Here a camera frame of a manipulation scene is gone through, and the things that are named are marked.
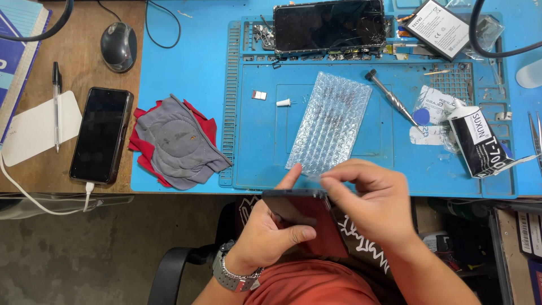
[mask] computer mouse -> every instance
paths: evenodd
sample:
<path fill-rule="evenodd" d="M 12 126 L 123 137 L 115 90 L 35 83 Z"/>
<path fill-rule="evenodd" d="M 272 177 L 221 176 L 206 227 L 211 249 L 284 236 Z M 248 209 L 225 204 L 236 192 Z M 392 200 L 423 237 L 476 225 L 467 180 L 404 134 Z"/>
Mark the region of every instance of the computer mouse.
<path fill-rule="evenodd" d="M 124 73 L 133 67 L 137 58 L 136 34 L 129 24 L 115 22 L 102 34 L 100 49 L 107 66 Z"/>

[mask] blue notebook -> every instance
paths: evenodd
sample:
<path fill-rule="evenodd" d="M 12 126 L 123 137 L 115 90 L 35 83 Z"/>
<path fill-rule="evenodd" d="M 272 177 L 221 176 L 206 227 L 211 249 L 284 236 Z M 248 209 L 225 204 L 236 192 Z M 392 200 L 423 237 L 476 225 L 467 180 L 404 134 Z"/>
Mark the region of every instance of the blue notebook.
<path fill-rule="evenodd" d="M 0 0 L 0 34 L 14 37 L 45 32 L 51 12 L 43 4 L 26 0 Z M 0 39 L 0 148 L 21 99 L 41 41 Z"/>

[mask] blue silicone repair mat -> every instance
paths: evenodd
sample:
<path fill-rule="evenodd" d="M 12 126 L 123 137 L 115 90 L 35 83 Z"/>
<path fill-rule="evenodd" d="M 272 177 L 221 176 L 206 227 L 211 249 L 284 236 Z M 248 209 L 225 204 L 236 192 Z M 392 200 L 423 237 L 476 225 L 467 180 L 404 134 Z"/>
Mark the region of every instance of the blue silicone repair mat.
<path fill-rule="evenodd" d="M 273 52 L 264 51 L 261 43 L 253 43 L 253 24 L 263 23 L 259 16 L 246 16 L 229 24 L 222 151 L 234 165 L 221 172 L 219 184 L 222 187 L 263 190 L 273 188 L 282 179 L 317 74 L 323 71 L 373 86 L 351 157 L 402 172 L 408 178 L 412 195 L 517 196 L 514 169 L 497 176 L 474 179 L 461 155 L 452 154 L 443 146 L 412 144 L 411 123 L 392 108 L 378 87 L 364 78 L 370 69 L 376 69 L 380 81 L 394 92 L 409 112 L 412 112 L 423 85 L 477 105 L 482 108 L 498 139 L 514 151 L 511 121 L 495 120 L 497 113 L 511 111 L 509 98 L 498 93 L 487 61 L 463 56 L 448 63 L 424 55 L 397 60 L 391 54 L 382 58 L 368 55 L 365 60 L 331 60 L 329 55 L 313 55 L 298 56 L 273 65 Z M 423 75 L 445 69 L 449 72 Z M 253 99 L 253 90 L 267 92 L 267 99 Z M 292 101 L 290 107 L 276 107 L 277 101 L 288 98 Z M 302 176 L 295 187 L 320 186 Z"/>

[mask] smartphone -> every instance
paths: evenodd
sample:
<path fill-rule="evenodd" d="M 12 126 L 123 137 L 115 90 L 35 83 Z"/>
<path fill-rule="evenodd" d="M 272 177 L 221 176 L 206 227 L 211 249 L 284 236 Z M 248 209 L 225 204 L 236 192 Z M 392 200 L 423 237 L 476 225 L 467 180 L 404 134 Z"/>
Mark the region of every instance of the smartphone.
<path fill-rule="evenodd" d="M 262 199 L 277 219 L 278 228 L 309 225 L 316 238 L 299 244 L 303 251 L 320 256 L 348 257 L 348 248 L 337 227 L 325 192 L 315 189 L 264 190 Z"/>
<path fill-rule="evenodd" d="M 346 51 L 386 44 L 382 0 L 340 0 L 273 8 L 275 53 Z"/>
<path fill-rule="evenodd" d="M 115 181 L 132 101 L 133 94 L 126 90 L 88 91 L 70 178 L 99 184 Z"/>

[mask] tweezers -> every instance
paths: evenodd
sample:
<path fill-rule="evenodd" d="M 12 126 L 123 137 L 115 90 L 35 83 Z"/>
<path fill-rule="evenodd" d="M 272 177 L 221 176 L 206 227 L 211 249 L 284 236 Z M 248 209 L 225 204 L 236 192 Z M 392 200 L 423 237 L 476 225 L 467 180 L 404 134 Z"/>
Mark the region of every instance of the tweezers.
<path fill-rule="evenodd" d="M 540 174 L 542 175 L 542 135 L 539 135 L 536 128 L 534 127 L 533 118 L 531 117 L 531 112 L 528 111 L 529 121 L 531 122 L 531 133 L 533 136 L 534 151 L 537 154 L 538 167 L 540 168 Z M 542 134 L 542 129 L 540 128 L 540 117 L 538 116 L 537 110 L 537 121 L 538 121 L 538 130 Z"/>

